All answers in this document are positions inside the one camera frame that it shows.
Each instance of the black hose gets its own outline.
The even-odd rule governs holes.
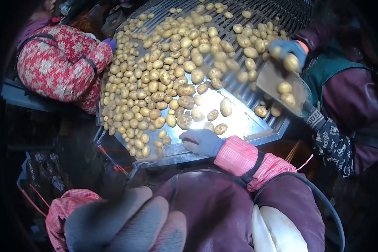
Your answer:
[[[291,171],[286,171],[286,172],[280,173],[279,175],[275,176],[274,178],[272,178],[271,180],[269,180],[266,184],[264,184],[262,186],[262,188],[260,188],[260,190],[257,192],[257,194],[255,195],[255,197],[253,199],[253,203],[256,204],[257,197],[261,194],[261,192],[263,191],[263,189],[268,184],[272,183],[273,181],[275,181],[278,178],[280,178],[282,176],[285,176],[285,175],[290,175],[290,176],[296,177],[297,179],[299,179],[302,182],[304,182],[328,206],[328,208],[330,209],[330,213],[333,216],[334,222],[336,223],[337,229],[339,231],[339,235],[340,235],[340,251],[343,252],[344,251],[344,246],[346,244],[346,238],[344,237],[344,230],[343,230],[343,225],[341,224],[340,217],[338,216],[336,210],[334,209],[334,207],[332,206],[332,204],[330,203],[330,201],[326,198],[326,196],[314,184],[312,184],[311,181],[309,181],[308,179],[304,178],[300,174],[294,173],[294,172],[291,172]]]

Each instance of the shovel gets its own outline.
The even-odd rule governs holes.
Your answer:
[[[280,93],[277,92],[277,85],[281,82],[288,82],[292,86],[291,94],[295,99],[295,107],[290,108],[280,100]],[[312,93],[308,85],[295,73],[288,72],[282,62],[274,59],[266,61],[261,70],[258,72],[256,86],[270,95],[284,108],[297,117],[304,118],[308,115],[308,111],[302,106],[308,101],[312,103]]]

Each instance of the metal sorting table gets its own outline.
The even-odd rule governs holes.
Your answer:
[[[218,36],[222,40],[229,41],[233,47],[236,55],[233,60],[235,60],[241,67],[243,71],[246,71],[245,68],[245,59],[246,57],[242,53],[242,48],[239,47],[235,40],[235,34],[232,30],[232,26],[236,23],[241,23],[242,26],[245,26],[247,23],[252,23],[253,26],[257,26],[258,23],[267,23],[271,21],[273,25],[278,26],[280,29],[285,30],[288,34],[291,34],[295,31],[298,31],[305,26],[307,26],[312,20],[312,7],[309,1],[303,0],[237,0],[237,1],[220,1],[222,4],[226,4],[228,8],[220,14],[216,13],[216,9],[204,10],[200,15],[210,15],[213,20],[210,23],[205,23],[206,27],[216,27],[218,30]],[[203,4],[204,6],[207,3],[214,3],[214,1],[206,0],[203,3],[200,3],[197,0],[191,1],[171,1],[171,0],[152,0],[144,4],[142,7],[137,9],[134,13],[131,14],[129,18],[137,18],[141,13],[154,13],[155,17],[152,19],[147,19],[144,21],[144,26],[142,28],[136,28],[133,32],[139,33],[144,27],[147,27],[148,30],[146,34],[150,34],[155,30],[157,24],[165,20],[166,17],[171,16],[175,19],[178,17],[186,17],[190,15],[190,12],[195,10],[196,6]],[[170,8],[182,8],[181,13],[169,13]],[[252,12],[251,18],[244,18],[242,16],[242,11],[248,10]],[[232,19],[227,19],[224,16],[225,12],[231,12],[234,17]],[[280,17],[280,21],[277,22],[274,18]],[[128,24],[126,20],[117,30],[123,30],[123,26]],[[139,46],[136,48],[140,51],[140,57],[143,57],[144,54],[150,53],[150,49],[143,48],[143,42],[138,39],[130,39],[130,41],[137,42]],[[170,39],[161,38],[158,43],[170,42]],[[200,68],[205,73],[204,81],[207,81],[207,73],[213,68],[214,63],[213,57],[211,54],[204,54],[204,63]],[[262,67],[263,60],[260,55],[255,59],[257,70]],[[188,83],[192,84],[190,74],[186,73],[188,78]],[[104,82],[108,79],[108,76],[105,75]],[[271,102],[267,101],[267,117],[260,118],[258,117],[253,109],[260,104],[260,101],[263,99],[263,91],[258,90],[256,92],[251,90],[249,82],[239,83],[236,79],[234,73],[223,74],[222,78],[223,88],[220,90],[214,90],[211,87],[206,93],[202,94],[203,103],[201,105],[202,111],[207,115],[212,109],[217,109],[220,112],[220,102],[224,97],[228,97],[232,102],[232,114],[228,117],[223,117],[219,113],[216,120],[212,123],[214,126],[217,126],[220,123],[225,123],[228,126],[227,131],[220,135],[220,138],[228,138],[232,135],[237,135],[238,137],[244,139],[245,141],[257,146],[265,143],[269,143],[275,140],[278,140],[282,137],[285,130],[287,129],[288,124],[290,123],[289,118],[286,117],[286,113],[283,112],[279,117],[273,117],[270,114],[270,105]],[[168,114],[168,108],[161,111],[162,116],[166,117]],[[103,122],[100,122],[99,113],[97,113],[97,124],[101,125]],[[192,129],[201,129],[203,124],[207,121],[207,118],[203,119],[200,122],[193,122]],[[158,158],[155,154],[156,147],[154,146],[154,140],[159,139],[158,133],[161,129],[167,131],[167,135],[171,137],[171,145],[163,146],[163,158]],[[204,159],[204,156],[199,156],[187,151],[182,146],[182,141],[179,139],[179,135],[185,130],[181,129],[178,125],[174,128],[169,127],[165,124],[161,129],[156,129],[156,131],[150,131],[149,129],[145,130],[144,133],[148,134],[150,137],[150,142],[148,145],[151,148],[150,156],[143,159],[137,159],[133,163],[133,169],[128,173],[130,178],[134,176],[138,169],[159,167],[169,164],[184,163],[188,161],[194,161],[199,159]],[[109,136],[107,131],[103,131],[97,141],[97,145],[101,148],[118,148],[117,146],[123,145],[126,147],[126,142],[122,138],[122,135],[116,131],[114,136]],[[120,152],[106,152],[106,156],[118,166],[118,157],[121,155]]]

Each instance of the worker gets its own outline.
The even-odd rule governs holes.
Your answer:
[[[55,250],[325,250],[325,226],[312,191],[295,177],[277,179],[284,172],[297,174],[297,168],[235,135],[222,140],[208,129],[189,129],[179,138],[189,151],[214,157],[220,169],[184,170],[118,199],[69,190],[53,200],[46,219]]]
[[[73,102],[95,114],[102,71],[112,60],[116,40],[99,43],[82,31],[54,25],[56,0],[46,0],[31,16],[17,45],[21,82],[41,96]]]
[[[315,24],[269,47],[280,46],[281,59],[287,53],[298,58],[312,92],[312,104],[304,104],[314,131],[312,147],[343,177],[378,165],[378,58],[363,29],[352,23]]]

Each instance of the work glove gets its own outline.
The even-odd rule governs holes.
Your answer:
[[[309,113],[304,121],[313,129],[313,132],[317,132],[326,123],[325,118],[310,102],[305,102],[303,108]]]
[[[102,42],[107,43],[112,48],[112,53],[115,53],[116,50],[116,39],[104,39]]]
[[[163,197],[151,197],[151,189],[143,186],[128,190],[119,200],[75,209],[65,223],[69,251],[183,251],[185,215],[169,212]]]
[[[216,157],[224,144],[224,140],[209,129],[188,129],[179,138],[187,150],[207,157]]]
[[[276,40],[269,45],[269,51],[272,52],[273,48],[276,46],[281,47],[281,51],[278,57],[283,60],[288,53],[293,53],[299,61],[299,69],[298,72],[302,72],[302,68],[305,65],[305,61],[307,59],[307,51],[302,47],[302,42],[298,40]]]

